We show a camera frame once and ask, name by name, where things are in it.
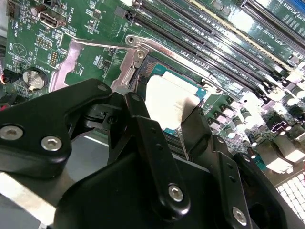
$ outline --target bolt head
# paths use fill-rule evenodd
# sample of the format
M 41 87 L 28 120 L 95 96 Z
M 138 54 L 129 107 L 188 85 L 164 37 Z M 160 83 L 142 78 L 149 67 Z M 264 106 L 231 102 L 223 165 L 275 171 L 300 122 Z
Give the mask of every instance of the bolt head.
M 176 202 L 181 202 L 183 200 L 183 193 L 181 189 L 176 185 L 170 185 L 168 187 L 168 193 L 170 194 L 170 197 Z
M 136 101 L 140 101 L 140 98 L 137 94 L 132 94 L 132 98 Z
M 239 210 L 236 207 L 233 207 L 232 213 L 233 213 L 234 218 L 237 220 L 237 222 L 239 222 L 243 226 L 247 225 L 247 218 L 241 210 Z
M 23 136 L 23 130 L 14 125 L 7 125 L 0 129 L 0 137 L 3 140 L 14 141 Z
M 48 136 L 42 139 L 41 146 L 48 151 L 58 151 L 62 146 L 62 142 L 57 137 Z

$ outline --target wire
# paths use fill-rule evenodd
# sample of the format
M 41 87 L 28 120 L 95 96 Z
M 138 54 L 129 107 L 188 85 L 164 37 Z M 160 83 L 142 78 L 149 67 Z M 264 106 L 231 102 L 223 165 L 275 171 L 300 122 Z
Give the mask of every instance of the wire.
M 3 77 L 4 77 L 4 75 L 1 75 L 1 77 L 0 77 L 0 82 L 1 82 L 2 84 L 5 84 L 5 82 L 4 82 L 4 80 L 3 80 Z

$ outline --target metal bracket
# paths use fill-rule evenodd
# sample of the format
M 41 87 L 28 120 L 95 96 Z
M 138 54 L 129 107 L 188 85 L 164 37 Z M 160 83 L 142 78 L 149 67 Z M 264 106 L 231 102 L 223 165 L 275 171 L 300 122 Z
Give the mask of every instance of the metal bracket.
M 131 53 L 134 53 L 136 51 L 136 48 L 128 46 L 126 44 L 113 44 L 107 42 L 100 43 L 97 41 L 72 38 L 66 59 L 62 63 L 60 63 L 58 69 L 56 71 L 53 71 L 52 73 L 50 85 L 49 85 L 49 92 L 53 92 L 68 86 L 65 83 L 67 74 L 74 70 L 77 59 L 84 46 L 124 49 L 128 51 L 127 53 L 129 53 L 128 55 L 129 57 Z

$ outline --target black plastic bracket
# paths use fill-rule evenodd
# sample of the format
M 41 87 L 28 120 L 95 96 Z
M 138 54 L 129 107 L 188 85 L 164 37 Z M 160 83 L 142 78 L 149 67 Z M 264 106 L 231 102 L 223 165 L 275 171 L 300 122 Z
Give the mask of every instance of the black plastic bracket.
M 108 164 L 129 151 L 130 148 L 126 147 L 128 144 L 133 146 L 133 150 L 137 148 L 142 159 L 144 177 L 147 180 L 147 190 L 152 197 L 153 208 L 166 220 L 180 219 L 190 209 L 190 198 L 162 129 L 158 122 L 150 119 L 145 102 L 139 95 L 127 93 L 124 96 L 124 104 L 127 112 L 122 114 L 126 126 L 123 126 L 123 130 L 118 128 L 119 121 L 109 130 Z M 172 185 L 182 191 L 181 201 L 175 201 L 170 196 L 169 187 Z
M 225 141 L 212 135 L 209 124 L 196 108 L 182 123 L 182 133 L 191 160 L 210 170 L 221 195 L 222 213 L 235 229 L 251 229 L 251 220 L 236 163 L 230 158 Z M 241 220 L 236 212 L 242 212 Z
M 0 170 L 38 178 L 59 175 L 70 156 L 70 137 L 79 117 L 111 94 L 110 87 L 90 79 L 1 111 L 0 129 L 17 126 L 23 133 L 16 140 L 1 136 Z M 47 136 L 61 141 L 59 150 L 41 146 Z

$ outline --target ram slot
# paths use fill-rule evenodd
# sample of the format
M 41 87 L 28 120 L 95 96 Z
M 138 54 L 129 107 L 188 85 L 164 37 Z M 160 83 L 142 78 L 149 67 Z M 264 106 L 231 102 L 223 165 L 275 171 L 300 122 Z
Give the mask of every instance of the ram slot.
M 255 55 L 253 55 L 252 53 L 250 53 L 243 47 L 239 46 L 239 44 L 234 43 L 233 41 L 229 40 L 227 37 L 222 35 L 219 31 L 215 30 L 210 25 L 204 23 L 197 15 L 194 15 L 191 12 L 189 12 L 188 10 L 184 9 L 175 1 L 173 1 L 173 0 L 155 0 L 154 2 L 158 3 L 158 4 L 166 5 L 169 10 L 175 11 L 177 13 L 177 15 L 179 15 L 181 18 L 184 18 L 184 20 L 188 20 L 196 28 L 200 28 L 201 30 L 205 31 L 206 33 L 210 33 L 211 36 L 214 36 L 214 37 L 220 39 L 226 45 L 231 46 L 232 48 L 234 48 L 234 50 L 237 53 L 244 56 L 245 59 L 251 60 L 253 63 L 255 63 L 256 66 L 263 68 L 264 71 L 273 73 L 275 71 L 275 66 L 279 67 L 279 65 L 276 62 L 269 59 L 269 57 L 267 57 L 262 52 L 257 50 L 254 46 L 252 46 L 251 49 L 255 51 L 257 56 L 263 57 L 265 60 L 269 60 L 270 65 L 266 64 L 264 61 L 260 60 Z M 210 18 L 207 14 L 205 16 L 208 17 L 209 20 L 214 21 L 214 19 Z M 235 36 L 242 43 L 248 43 L 247 41 L 245 41 L 242 37 L 238 36 L 237 34 L 235 34 Z
M 263 82 L 263 78 L 257 74 L 252 72 L 250 69 L 248 71 L 244 71 L 245 68 L 240 62 L 232 58 L 231 56 L 224 55 L 222 51 L 218 51 L 218 47 L 208 41 L 203 41 L 203 37 L 199 36 L 192 30 L 182 26 L 171 17 L 162 13 L 156 7 L 152 6 L 151 4 L 147 4 L 145 2 L 142 3 L 142 6 L 139 8 L 145 14 L 152 16 L 153 18 L 159 18 L 161 21 L 167 23 L 170 27 L 170 31 L 174 29 L 177 30 L 179 33 L 183 34 L 183 37 L 187 37 L 191 43 L 195 43 L 195 47 L 200 47 L 199 51 L 202 51 L 210 58 L 218 59 L 225 67 L 232 70 L 232 72 L 239 74 L 239 76 L 243 77 L 246 80 L 250 80 L 253 82 L 254 85 L 261 84 Z
M 264 25 L 268 30 L 278 36 L 278 38 L 285 41 L 289 46 L 295 49 L 295 51 L 305 56 L 305 40 L 286 26 L 283 22 L 278 20 L 274 15 L 260 6 L 257 2 L 253 0 L 246 0 L 241 4 L 241 8 L 251 17 L 255 18 L 262 25 Z
M 204 66 L 208 66 L 209 68 L 215 69 L 217 72 L 220 72 L 223 76 L 225 76 L 229 79 L 232 79 L 237 84 L 240 84 L 242 87 L 244 87 L 252 92 L 257 90 L 257 87 L 255 85 L 249 83 L 245 79 L 241 79 L 238 75 L 236 75 L 233 72 L 229 71 L 228 69 L 222 67 L 220 64 L 214 62 L 213 60 L 210 60 L 203 54 L 199 53 L 198 50 L 195 49 L 193 46 L 187 44 L 185 41 L 182 41 L 181 37 L 174 36 L 172 33 L 169 33 L 167 30 L 160 27 L 160 25 L 155 24 L 154 22 L 147 19 L 140 13 L 137 13 L 134 15 L 133 21 L 139 25 L 144 26 L 145 28 L 152 30 L 159 36 L 178 45 L 183 52 L 189 54 L 194 59 L 196 59 L 197 60 L 196 62 L 200 61 L 201 62 L 201 64 L 199 64 L 200 66 L 204 65 Z

